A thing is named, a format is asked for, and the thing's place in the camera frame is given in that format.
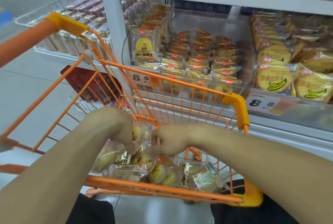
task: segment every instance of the orange metal wire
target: orange metal wire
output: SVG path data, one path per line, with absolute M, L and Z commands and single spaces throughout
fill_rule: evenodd
M 41 95 L 5 132 L 4 136 L 7 137 L 10 133 L 15 130 L 15 128 L 45 99 L 45 97 L 55 89 L 55 87 L 79 64 L 82 62 L 84 58 L 86 58 L 90 64 L 93 66 L 95 72 L 86 85 L 82 88 L 82 90 L 75 96 L 72 102 L 65 108 L 65 110 L 60 114 L 57 120 L 50 126 L 47 132 L 43 135 L 43 137 L 38 141 L 38 143 L 33 147 L 24 146 L 14 140 L 8 140 L 8 142 L 12 146 L 21 147 L 26 150 L 30 150 L 39 154 L 44 154 L 43 151 L 40 151 L 38 148 L 44 142 L 46 138 L 52 139 L 54 141 L 58 141 L 57 139 L 50 136 L 50 133 L 56 126 L 59 126 L 67 131 L 70 131 L 69 128 L 62 125 L 60 120 L 67 115 L 74 122 L 80 123 L 80 120 L 71 115 L 68 111 L 72 106 L 76 106 L 79 110 L 86 113 L 85 110 L 81 107 L 81 104 L 77 102 L 80 97 L 83 97 L 84 101 L 87 104 L 90 104 L 93 109 L 97 109 L 97 107 L 92 104 L 92 102 L 87 99 L 86 96 L 83 95 L 85 90 L 90 90 L 97 98 L 98 96 L 94 93 L 94 90 L 90 87 L 90 83 L 96 83 L 98 87 L 102 90 L 104 95 L 108 98 L 109 103 L 112 100 L 109 98 L 107 94 L 107 90 L 111 93 L 113 98 L 119 104 L 119 109 L 122 108 L 121 99 L 123 99 L 127 105 L 129 110 L 133 113 L 135 117 L 142 117 L 150 120 L 155 126 L 159 126 L 162 124 L 169 123 L 197 123 L 197 122 L 209 122 L 212 124 L 218 124 L 220 126 L 225 126 L 226 129 L 233 130 L 235 126 L 237 126 L 239 132 L 244 131 L 245 134 L 248 134 L 248 116 L 246 109 L 244 110 L 244 104 L 240 97 L 235 94 L 226 94 L 216 90 L 212 90 L 206 87 L 194 85 L 192 83 L 182 82 L 177 79 L 171 79 L 162 75 L 154 74 L 151 72 L 147 72 L 144 70 L 136 69 L 131 66 L 123 66 L 118 64 L 116 58 L 112 54 L 109 47 L 104 43 L 102 38 L 98 33 L 94 30 L 89 29 L 90 32 L 94 33 L 98 38 L 100 45 L 109 53 L 112 62 L 106 61 L 102 59 L 102 56 L 96 46 L 96 44 L 90 39 L 80 36 L 83 40 L 85 40 L 93 51 L 98 61 L 102 64 L 104 71 L 107 73 L 109 78 L 112 81 L 112 84 L 116 87 L 119 92 L 119 96 L 117 96 L 112 87 L 108 84 L 107 80 L 100 73 L 100 69 L 98 69 L 89 55 L 85 52 L 80 53 L 80 58 L 71 66 L 54 84 L 49 87 L 44 94 Z M 117 74 L 113 69 L 117 68 L 125 80 L 125 83 L 122 85 L 128 85 L 128 88 L 122 88 L 122 86 L 118 85 L 118 83 L 114 80 L 114 76 Z M 137 83 L 132 81 L 130 75 L 132 73 L 137 74 L 140 78 L 140 82 Z M 148 76 L 149 83 L 144 83 L 143 75 Z M 103 89 L 101 85 L 96 80 L 96 77 L 102 80 L 102 82 L 106 85 L 107 90 Z M 154 87 L 152 84 L 152 80 L 158 80 L 159 87 Z M 171 82 L 171 89 L 165 89 L 164 82 Z M 179 85 L 181 88 L 177 90 L 174 89 L 173 85 Z M 195 99 L 194 90 L 200 90 L 203 92 L 203 96 L 200 99 Z M 211 101 L 207 101 L 209 97 L 212 95 L 214 99 Z M 223 111 L 225 109 L 225 104 L 215 105 L 217 102 L 217 97 L 223 97 L 223 102 L 233 105 L 235 107 L 235 114 L 232 118 L 227 119 L 222 116 Z M 195 148 L 189 148 L 183 153 L 183 157 L 178 155 L 179 159 L 196 159 L 203 160 L 204 158 L 209 158 L 209 154 L 204 153 Z M 100 177 L 100 176 L 88 176 L 85 185 L 99 188 L 99 190 L 91 189 L 90 193 L 109 193 L 109 194 L 126 194 L 126 195 L 141 195 L 141 196 L 160 196 L 160 197 L 172 197 L 172 198 L 180 198 L 193 200 L 196 202 L 206 201 L 210 203 L 228 203 L 233 205 L 242 205 L 245 202 L 245 197 L 240 195 L 233 194 L 233 184 L 232 184 L 232 176 L 235 173 L 232 173 L 231 168 L 228 168 L 225 164 L 221 163 L 219 160 L 215 163 L 218 171 L 223 169 L 229 169 L 230 177 L 230 191 L 231 195 L 220 195 L 220 194 L 212 194 L 205 193 L 200 191 L 192 191 L 185 190 L 180 188 L 171 188 L 165 187 L 161 185 L 147 184 L 141 182 L 131 182 L 124 180 L 117 180 L 112 178 Z M 24 166 L 18 165 L 0 165 L 0 172 L 14 173 L 19 174 L 26 169 Z M 254 189 L 249 187 L 251 190 L 246 189 L 245 192 L 253 192 Z

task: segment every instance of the hand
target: hand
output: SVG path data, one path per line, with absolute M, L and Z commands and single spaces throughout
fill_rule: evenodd
M 170 124 L 152 132 L 151 151 L 155 154 L 177 155 L 191 146 L 196 146 L 206 124 Z
M 85 116 L 79 127 L 105 141 L 119 141 L 129 154 L 136 152 L 132 137 L 133 117 L 122 109 L 106 106 L 92 111 Z

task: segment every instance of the orange handlebar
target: orange handlebar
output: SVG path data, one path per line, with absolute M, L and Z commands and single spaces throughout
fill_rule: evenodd
M 0 68 L 58 31 L 52 21 L 44 20 L 40 24 L 4 42 L 0 45 Z

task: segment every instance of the tile floor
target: tile floor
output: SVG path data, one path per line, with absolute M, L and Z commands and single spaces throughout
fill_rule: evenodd
M 14 16 L 23 15 L 55 0 L 0 0 L 0 6 L 10 10 Z M 0 31 L 0 42 L 22 32 L 23 27 L 15 24 Z M 60 76 L 65 65 L 42 60 L 32 49 L 0 69 L 0 133 L 2 133 L 29 105 L 36 100 Z M 27 146 L 34 146 L 70 103 L 68 96 L 72 88 L 65 82 L 56 89 L 10 134 Z M 69 113 L 83 118 L 83 113 L 71 108 Z M 61 121 L 69 129 L 77 123 L 69 116 Z M 59 126 L 50 136 L 60 139 L 67 131 Z M 54 145 L 46 139 L 40 150 L 46 151 Z M 0 153 L 0 164 L 14 163 L 30 165 L 39 158 L 39 154 L 22 149 Z M 15 175 L 0 173 L 0 188 L 9 183 Z M 82 187 L 85 193 L 88 187 Z M 99 199 L 111 202 L 115 209 L 116 223 L 212 223 L 209 204 L 187 205 L 182 200 L 141 196 L 99 195 Z

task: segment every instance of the right hand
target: right hand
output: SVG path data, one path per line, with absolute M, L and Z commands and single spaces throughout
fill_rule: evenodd
M 203 132 L 203 124 L 170 124 L 152 132 L 151 151 L 155 154 L 177 155 L 191 146 L 195 146 L 198 134 Z

